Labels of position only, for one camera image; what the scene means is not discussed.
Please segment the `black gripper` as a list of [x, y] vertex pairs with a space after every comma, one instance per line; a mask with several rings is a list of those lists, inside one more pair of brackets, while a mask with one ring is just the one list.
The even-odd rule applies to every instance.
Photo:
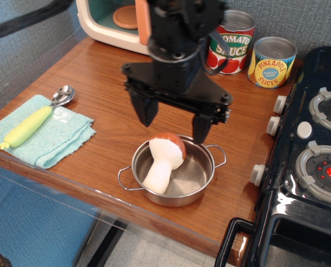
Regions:
[[171, 53], [150, 43], [151, 63], [126, 63], [121, 67], [131, 103], [140, 122], [148, 127], [162, 102], [195, 114], [193, 139], [202, 144], [212, 124], [225, 123], [233, 98], [209, 79], [214, 75], [205, 67], [205, 45], [198, 44], [179, 53]]

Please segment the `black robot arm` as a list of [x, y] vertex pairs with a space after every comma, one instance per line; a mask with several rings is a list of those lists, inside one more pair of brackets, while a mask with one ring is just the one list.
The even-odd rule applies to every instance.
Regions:
[[150, 63], [126, 63], [122, 73], [132, 105], [143, 125], [165, 103], [192, 112], [194, 143], [205, 141], [212, 125], [229, 117], [230, 93], [211, 80], [220, 67], [205, 65], [210, 39], [221, 41], [217, 27], [224, 22], [225, 1], [149, 1]]

